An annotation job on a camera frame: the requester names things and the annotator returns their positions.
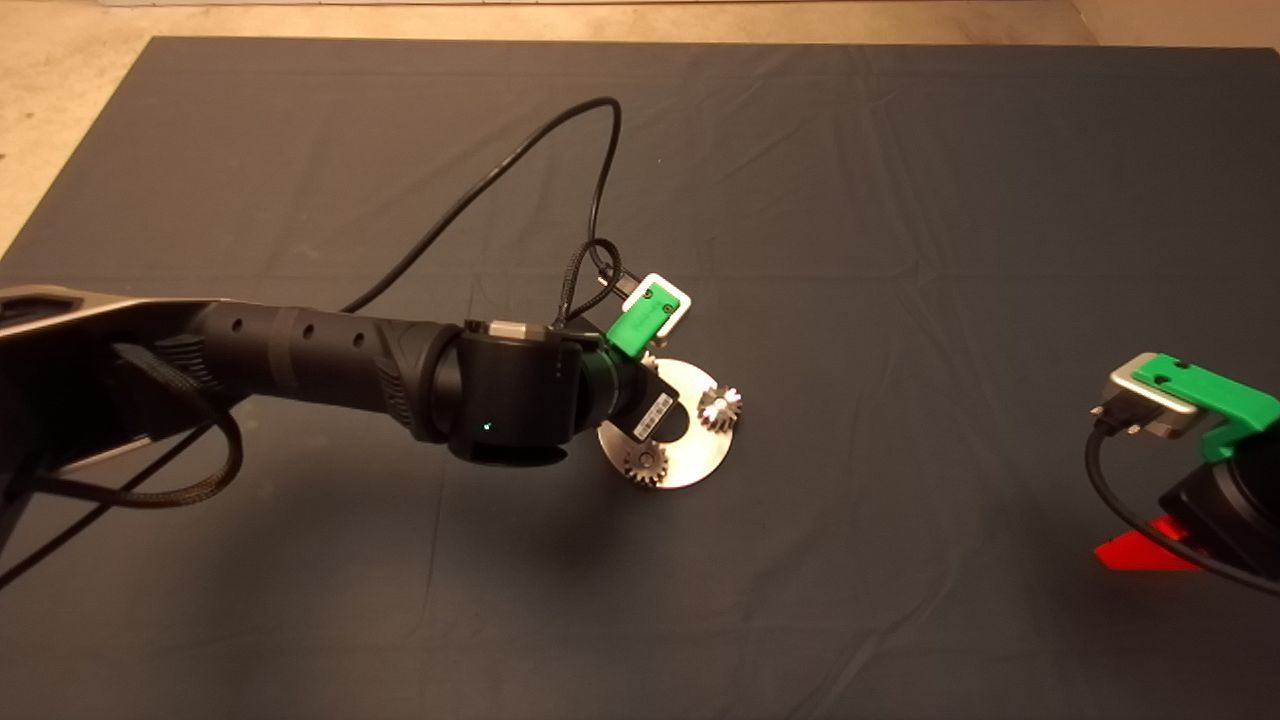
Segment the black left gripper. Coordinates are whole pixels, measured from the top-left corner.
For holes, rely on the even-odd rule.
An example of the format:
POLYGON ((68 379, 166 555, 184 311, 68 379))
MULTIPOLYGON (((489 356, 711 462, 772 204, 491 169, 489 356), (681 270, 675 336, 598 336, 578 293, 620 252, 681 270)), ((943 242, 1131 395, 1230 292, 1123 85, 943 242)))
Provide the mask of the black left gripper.
POLYGON ((654 356, 626 363, 618 391, 620 398, 611 410, 611 424, 631 442, 654 439, 657 429, 678 401, 678 391, 660 377, 654 356))

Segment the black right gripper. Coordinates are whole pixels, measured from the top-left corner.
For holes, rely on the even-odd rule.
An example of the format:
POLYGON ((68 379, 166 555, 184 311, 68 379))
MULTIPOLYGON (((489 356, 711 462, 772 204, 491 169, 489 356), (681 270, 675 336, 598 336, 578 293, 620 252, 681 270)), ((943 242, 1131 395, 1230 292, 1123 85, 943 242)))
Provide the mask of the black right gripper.
MULTIPOLYGON (((1236 455, 1203 464, 1160 497, 1160 507, 1211 557, 1266 580, 1279 578, 1277 461, 1236 455)), ((1137 530, 1093 548, 1111 571, 1201 571, 1137 530)))

